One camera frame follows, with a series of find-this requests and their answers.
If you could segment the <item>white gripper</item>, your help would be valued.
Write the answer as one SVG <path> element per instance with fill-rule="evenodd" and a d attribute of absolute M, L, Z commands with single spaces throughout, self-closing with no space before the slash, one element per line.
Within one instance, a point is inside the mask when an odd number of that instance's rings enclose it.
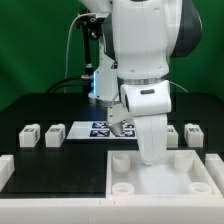
<path fill-rule="evenodd" d="M 167 80 L 149 85 L 123 84 L 120 92 L 121 102 L 134 122 L 141 160 L 145 165 L 152 165 L 167 149 L 170 84 Z"/>

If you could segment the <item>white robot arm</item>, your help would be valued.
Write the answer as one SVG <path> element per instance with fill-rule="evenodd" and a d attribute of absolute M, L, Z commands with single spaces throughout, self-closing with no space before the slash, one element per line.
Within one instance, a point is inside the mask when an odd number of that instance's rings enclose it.
<path fill-rule="evenodd" d="M 106 106 L 107 125 L 134 125 L 142 162 L 151 165 L 167 149 L 171 111 L 169 62 L 189 55 L 202 36 L 193 0 L 79 0 L 91 13 L 91 37 L 100 64 L 89 100 Z"/>

